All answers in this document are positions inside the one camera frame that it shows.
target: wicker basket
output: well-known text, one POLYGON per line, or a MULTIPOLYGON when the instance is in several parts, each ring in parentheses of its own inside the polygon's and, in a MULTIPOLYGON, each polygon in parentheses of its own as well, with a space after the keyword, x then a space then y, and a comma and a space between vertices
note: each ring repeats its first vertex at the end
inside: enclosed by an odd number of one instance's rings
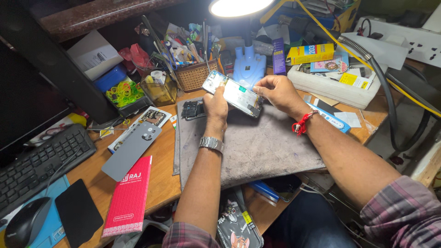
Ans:
MULTIPOLYGON (((217 60, 208 61, 210 70, 218 71, 217 60)), ((208 77, 207 63, 200 63, 175 71, 179 84, 185 93, 200 90, 208 77)))

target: hand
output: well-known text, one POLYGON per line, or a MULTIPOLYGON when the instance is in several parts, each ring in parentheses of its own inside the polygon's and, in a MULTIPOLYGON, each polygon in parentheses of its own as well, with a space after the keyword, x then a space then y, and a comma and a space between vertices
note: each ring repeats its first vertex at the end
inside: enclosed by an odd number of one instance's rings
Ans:
POLYGON ((224 138, 227 129, 228 103, 224 99, 224 86, 219 86, 214 96, 206 93, 202 98, 204 111, 207 115, 207 126, 204 136, 214 137, 218 140, 224 138))
POLYGON ((296 120, 311 112, 286 76, 268 75, 255 84, 253 91, 296 120))

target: jeans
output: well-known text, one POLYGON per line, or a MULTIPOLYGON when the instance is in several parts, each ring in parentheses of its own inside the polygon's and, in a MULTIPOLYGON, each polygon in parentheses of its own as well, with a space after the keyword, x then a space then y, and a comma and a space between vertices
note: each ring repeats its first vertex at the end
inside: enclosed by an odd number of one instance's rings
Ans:
POLYGON ((290 248, 356 248, 330 204, 301 191, 271 225, 268 234, 290 248))

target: wooden desk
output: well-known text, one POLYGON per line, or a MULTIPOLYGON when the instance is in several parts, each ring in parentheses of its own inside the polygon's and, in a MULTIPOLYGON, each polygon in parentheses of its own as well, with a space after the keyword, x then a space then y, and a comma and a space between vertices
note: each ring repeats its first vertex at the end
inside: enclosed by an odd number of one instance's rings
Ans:
MULTIPOLYGON (((393 90, 393 92, 395 99, 399 99, 400 94, 395 90, 393 90)), ((178 98, 178 101, 200 97, 203 96, 204 93, 204 91, 199 90, 189 94, 184 94, 182 97, 178 98)), ((299 91, 299 93, 301 97, 306 94, 302 91, 299 91)), ((336 107, 342 111, 355 112, 359 116, 362 128, 352 129, 349 135, 363 144, 370 138, 370 136, 376 131, 378 126, 387 116, 386 100, 381 91, 378 92, 377 96, 369 104, 366 111, 363 111, 366 121, 363 121, 358 109, 343 104, 338 104, 336 107)), ((169 112, 172 115, 176 115, 176 105, 165 106, 161 107, 160 109, 169 112)), ((116 182, 102 172, 101 167, 111 155, 107 150, 107 146, 110 145, 110 143, 112 143, 122 132, 123 130, 116 130, 114 135, 96 142, 95 145, 97 146, 97 152, 67 174, 70 184, 74 183, 80 178, 84 180, 84 183, 86 184, 86 187, 88 188, 89 193, 104 220, 106 219, 116 182)), ((96 133, 89 134, 93 139, 97 138, 96 133)), ((178 199, 181 195, 179 176, 172 176, 174 144, 175 130, 171 122, 167 121, 162 127, 162 133, 156 138, 152 146, 150 146, 143 154, 143 156, 153 155, 149 190, 146 202, 146 214, 151 214, 162 206, 178 199)), ((272 208, 266 209, 268 212, 280 214, 286 206, 286 203, 278 203, 275 206, 276 211, 272 208)), ((251 215, 253 215, 253 212, 255 212, 253 209, 257 210, 259 208, 255 208, 255 206, 250 207, 251 215)), ((258 228, 261 229, 262 232, 266 230, 268 226, 276 219, 278 214, 274 214, 274 216, 271 218, 265 219, 264 223, 262 224, 259 223, 258 228)), ((101 239, 101 233, 102 227, 96 231, 94 236, 81 247, 98 248, 106 245, 113 239, 112 237, 101 239)), ((55 247, 68 248, 69 245, 67 239, 64 238, 55 247)))

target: wristwatch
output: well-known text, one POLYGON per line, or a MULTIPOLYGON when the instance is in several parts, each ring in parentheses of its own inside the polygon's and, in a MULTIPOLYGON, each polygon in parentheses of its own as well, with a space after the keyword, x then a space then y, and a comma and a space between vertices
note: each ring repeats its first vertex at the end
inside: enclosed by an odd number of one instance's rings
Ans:
POLYGON ((199 142, 199 147, 207 147, 222 153, 224 150, 224 143, 214 137, 202 137, 199 142))

